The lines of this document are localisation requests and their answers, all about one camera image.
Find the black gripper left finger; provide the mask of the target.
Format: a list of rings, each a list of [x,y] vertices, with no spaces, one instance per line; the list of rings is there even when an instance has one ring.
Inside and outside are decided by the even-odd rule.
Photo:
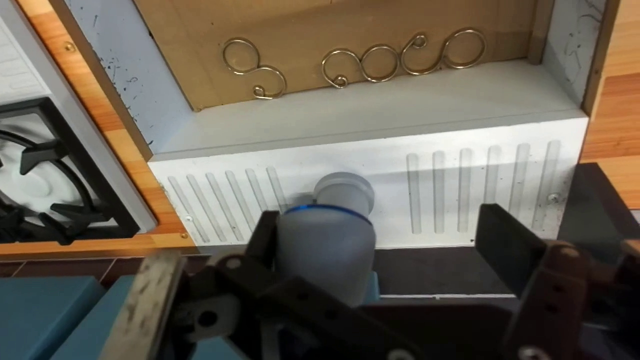
[[[242,255],[186,281],[174,303],[174,360],[208,339],[247,360],[425,360],[407,339],[325,291],[274,270],[277,212],[264,212]]]

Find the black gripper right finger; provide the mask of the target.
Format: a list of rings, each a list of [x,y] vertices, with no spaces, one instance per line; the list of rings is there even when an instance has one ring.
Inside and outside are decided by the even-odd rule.
[[[590,259],[571,244],[540,240],[498,204],[479,206],[476,251],[520,300],[501,355],[508,360],[574,360]]]

